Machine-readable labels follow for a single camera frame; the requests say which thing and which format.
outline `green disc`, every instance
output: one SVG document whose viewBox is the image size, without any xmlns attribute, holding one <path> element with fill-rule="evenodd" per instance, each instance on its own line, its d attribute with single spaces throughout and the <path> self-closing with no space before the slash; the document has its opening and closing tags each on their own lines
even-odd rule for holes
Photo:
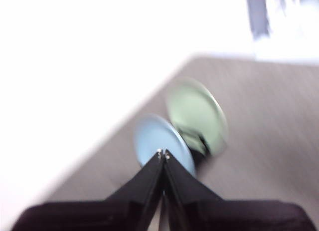
<svg viewBox="0 0 319 231">
<path fill-rule="evenodd" d="M 188 147 L 203 154 L 207 148 L 212 155 L 221 151 L 228 133 L 225 115 L 201 83 L 181 81 L 170 90 L 166 104 L 173 126 Z"/>
</svg>

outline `white wall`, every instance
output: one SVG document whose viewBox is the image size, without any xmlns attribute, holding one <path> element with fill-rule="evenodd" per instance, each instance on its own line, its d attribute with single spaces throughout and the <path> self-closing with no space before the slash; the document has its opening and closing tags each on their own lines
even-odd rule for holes
<svg viewBox="0 0 319 231">
<path fill-rule="evenodd" d="M 0 0 L 1 230 L 193 54 L 250 55 L 246 9 L 246 0 Z"/>
</svg>

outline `gray carpet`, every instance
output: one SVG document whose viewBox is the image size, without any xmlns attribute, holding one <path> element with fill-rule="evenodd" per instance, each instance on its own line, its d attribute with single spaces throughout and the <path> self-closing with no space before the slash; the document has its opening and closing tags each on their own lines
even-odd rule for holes
<svg viewBox="0 0 319 231">
<path fill-rule="evenodd" d="M 136 120 L 150 112 L 167 118 L 165 92 L 182 76 L 207 86 L 229 124 L 227 149 L 199 179 L 225 199 L 297 203 L 319 227 L 319 67 L 309 66 L 191 60 L 48 200 L 103 199 L 129 180 L 140 169 Z"/>
</svg>

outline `light blue plate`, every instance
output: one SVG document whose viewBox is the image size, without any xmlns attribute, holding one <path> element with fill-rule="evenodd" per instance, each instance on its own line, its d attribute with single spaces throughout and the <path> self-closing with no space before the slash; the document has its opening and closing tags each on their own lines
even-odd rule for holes
<svg viewBox="0 0 319 231">
<path fill-rule="evenodd" d="M 158 115 L 144 116 L 135 130 L 135 151 L 139 163 L 145 165 L 158 149 L 169 150 L 195 176 L 195 165 L 190 151 L 174 127 Z"/>
</svg>

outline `black object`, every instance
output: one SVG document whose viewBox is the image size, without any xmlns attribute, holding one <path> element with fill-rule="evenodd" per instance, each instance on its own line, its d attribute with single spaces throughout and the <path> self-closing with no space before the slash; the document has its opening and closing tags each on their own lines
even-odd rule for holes
<svg viewBox="0 0 319 231">
<path fill-rule="evenodd" d="M 23 212 L 13 231 L 145 231 L 163 193 L 172 231 L 316 230 L 295 204 L 223 200 L 166 150 L 106 200 L 34 206 Z"/>
</svg>

